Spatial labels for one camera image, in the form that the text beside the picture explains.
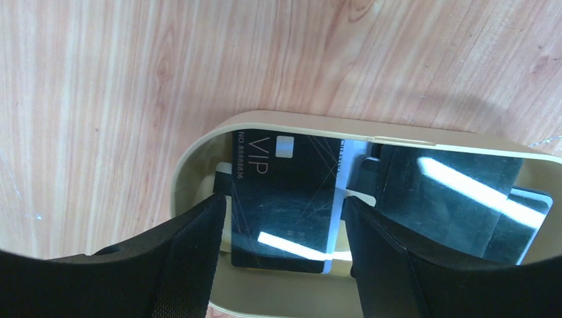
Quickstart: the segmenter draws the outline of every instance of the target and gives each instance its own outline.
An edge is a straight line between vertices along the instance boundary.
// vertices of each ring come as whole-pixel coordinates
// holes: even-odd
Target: wooden surface
[[[561,28],[558,0],[2,0],[0,248],[92,253],[167,220],[182,153],[253,109],[562,155]]]

